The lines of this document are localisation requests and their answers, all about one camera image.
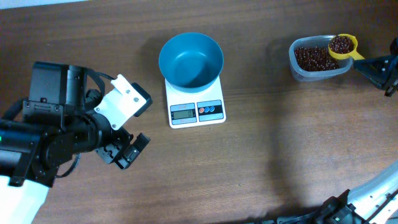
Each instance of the yellow scoop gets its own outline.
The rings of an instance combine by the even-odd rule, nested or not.
[[[330,46],[328,45],[328,49],[329,49],[329,54],[330,56],[334,57],[335,59],[338,60],[343,60],[343,59],[347,59],[349,57],[352,57],[354,60],[362,60],[365,59],[364,57],[362,57],[362,55],[360,55],[357,51],[356,48],[358,46],[358,41],[356,40],[356,38],[353,35],[349,35],[349,34],[339,34],[341,36],[347,36],[349,37],[353,43],[354,43],[354,50],[352,50],[350,53],[347,54],[338,54],[334,51],[331,50]]]

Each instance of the brown wooden surface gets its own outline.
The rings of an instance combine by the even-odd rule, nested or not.
[[[45,60],[139,83],[154,104],[125,125],[152,138],[125,171],[84,154],[34,223],[214,223],[321,204],[398,159],[397,97],[351,71],[296,82],[298,38],[350,33],[389,54],[396,1],[93,1],[0,11],[0,114],[29,94]],[[173,130],[157,65],[165,42],[202,32],[221,45],[227,120]]]

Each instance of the clear plastic container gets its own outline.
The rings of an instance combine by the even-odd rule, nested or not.
[[[296,61],[294,50],[299,47],[328,47],[329,41],[334,38],[335,35],[321,35],[315,37],[301,38],[293,42],[289,49],[290,57],[290,70],[292,71],[293,77],[300,82],[312,82],[318,80],[324,80],[331,78],[336,75],[346,73],[353,65],[353,59],[348,58],[345,60],[337,60],[339,69],[322,71],[322,72],[308,72],[301,69]]]

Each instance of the coffee beans in container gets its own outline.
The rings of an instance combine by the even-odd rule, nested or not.
[[[338,54],[348,54],[354,50],[354,43],[349,37],[339,35],[330,40],[329,47]]]
[[[337,60],[330,56],[326,47],[299,47],[294,50],[294,55],[300,68],[308,72],[340,68]]]

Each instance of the kitchen scale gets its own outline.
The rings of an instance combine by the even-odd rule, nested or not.
[[[220,77],[197,93],[177,90],[167,80],[165,84],[170,127],[188,128],[219,124],[226,120]]]

